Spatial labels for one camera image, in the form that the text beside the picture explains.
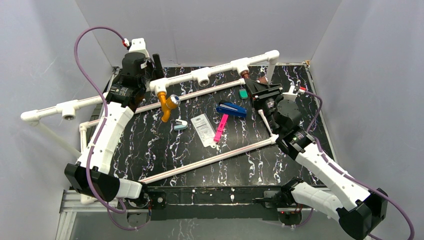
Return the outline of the brown plastic faucet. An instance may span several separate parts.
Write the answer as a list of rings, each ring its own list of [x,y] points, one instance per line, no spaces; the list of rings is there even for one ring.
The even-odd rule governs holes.
[[[248,70],[244,70],[240,73],[240,76],[247,83],[248,80],[255,81],[260,84],[268,84],[268,79],[265,76],[252,77],[250,76],[250,72]]]

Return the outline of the white PVC pipe frame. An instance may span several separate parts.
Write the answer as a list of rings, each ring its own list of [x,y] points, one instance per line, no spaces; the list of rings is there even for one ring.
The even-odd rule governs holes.
[[[171,78],[161,78],[161,79],[157,79],[157,80],[153,80],[149,83],[149,87],[148,90],[152,91],[155,93],[155,95],[157,95],[157,93],[159,92],[166,92],[166,88],[172,85],[176,85],[179,83],[183,83],[183,82],[187,82],[187,81],[194,81],[194,80],[199,80],[199,81],[204,81],[207,79],[207,77],[209,77],[212,74],[217,74],[217,73],[222,73],[222,72],[226,72],[229,70],[236,70],[239,74],[242,71],[248,71],[248,68],[250,65],[252,64],[257,64],[257,63],[262,63],[262,62],[268,62],[268,73],[267,73],[267,77],[271,78],[274,72],[274,68],[275,65],[277,63],[277,60],[279,58],[279,52],[277,50],[272,50],[272,51],[268,51],[262,55],[257,55],[257,56],[253,56],[253,57],[247,57],[247,58],[241,58],[241,59],[236,59],[233,60],[229,63],[226,64],[221,64],[221,65],[217,65],[217,66],[213,66],[213,67],[204,67],[198,70],[195,70],[191,73],[188,74],[183,74],[183,75],[179,75],[176,77],[171,77]],[[230,83],[225,83],[219,86],[215,86],[215,87],[211,87],[205,90],[201,90],[201,91],[196,91],[190,94],[186,94],[183,96],[179,96],[180,97],[180,101],[183,100],[188,100],[191,99],[193,97],[198,97],[198,96],[202,96],[208,93],[213,93],[216,91],[220,91],[220,90],[224,90],[230,87],[234,87],[237,85],[242,85],[245,84],[245,80],[243,78],[240,78],[237,81],[233,81]],[[83,107],[87,107],[90,105],[94,105],[97,103],[103,103],[103,107],[104,107],[104,112],[103,114],[106,114],[108,112],[107,109],[107,103],[106,103],[106,99],[105,99],[106,95],[104,93],[100,93],[99,96],[97,97],[91,97],[91,98],[86,98],[83,100],[72,100],[72,101],[67,101],[67,102],[63,102],[58,104],[57,106],[54,107],[50,107],[50,108],[45,108],[42,110],[33,110],[33,111],[26,111],[24,113],[21,114],[21,119],[24,122],[27,122],[28,124],[32,125],[32,126],[40,126],[41,125],[41,119],[44,117],[48,117],[48,116],[52,116],[55,114],[62,114],[62,116],[64,118],[66,117],[75,117],[76,116],[76,112],[77,110],[83,108]],[[155,104],[151,104],[148,105],[146,107],[146,110],[152,110],[155,108],[161,108],[161,103],[160,100],[158,100],[158,103]],[[141,108],[137,108],[135,113],[140,113],[142,111]],[[98,120],[96,120],[96,124],[98,125],[102,115],[100,116],[100,118]],[[77,160],[78,158],[82,155],[83,151],[87,148],[87,144],[83,144],[81,147],[81,150],[76,150],[74,147],[70,146],[64,139],[62,139],[60,136],[58,136],[57,134],[55,134],[54,132],[52,132],[48,127],[43,127],[43,130],[51,135],[54,139],[56,139],[58,141],[58,143],[64,148],[66,149],[68,152],[70,152],[72,155],[76,156]],[[250,144],[248,146],[245,147],[241,147],[226,153],[222,153],[219,154],[217,156],[213,156],[204,160],[200,160],[197,161],[195,163],[191,163],[189,165],[186,166],[182,166],[179,168],[175,168],[173,170],[169,170],[160,174],[156,174],[154,176],[151,177],[147,177],[144,178],[140,181],[135,181],[135,182],[139,182],[142,184],[142,191],[145,188],[146,184],[150,184],[162,179],[166,179],[168,177],[174,176],[174,175],[178,175],[178,174],[182,174],[182,173],[186,173],[189,172],[191,170],[195,170],[201,167],[204,167],[206,165],[210,165],[222,160],[226,160],[229,159],[231,157],[240,155],[240,154],[244,154],[253,150],[257,150],[259,148],[262,147],[266,147],[272,144],[276,143],[276,137],[275,136],[271,136],[269,139],[260,141],[258,143],[254,143],[254,144]],[[109,202],[105,202],[104,200],[102,200],[99,195],[96,195],[95,197],[93,197],[95,199],[97,199],[101,204],[103,204],[105,207],[109,207],[109,204],[111,201],[113,200],[118,200],[121,201],[122,199],[126,199],[126,198],[115,198]]]

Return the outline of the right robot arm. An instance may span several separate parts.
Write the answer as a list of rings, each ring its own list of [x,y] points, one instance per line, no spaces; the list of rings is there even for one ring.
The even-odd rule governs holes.
[[[297,204],[316,209],[334,219],[353,239],[365,239],[386,216],[386,193],[371,191],[353,178],[322,150],[319,142],[300,127],[302,114],[295,99],[283,93],[280,84],[267,84],[249,78],[245,87],[255,110],[263,111],[279,149],[318,177],[328,191],[293,178],[279,192],[259,200],[271,208]]]

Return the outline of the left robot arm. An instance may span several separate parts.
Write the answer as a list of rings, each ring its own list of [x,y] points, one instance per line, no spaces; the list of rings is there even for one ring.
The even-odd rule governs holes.
[[[129,52],[122,59],[122,68],[113,79],[105,101],[107,113],[75,164],[67,164],[64,174],[71,186],[82,195],[110,202],[126,198],[137,208],[149,203],[143,185],[109,174],[111,161],[126,125],[144,99],[152,80],[164,77],[159,54],[147,57],[141,52]]]

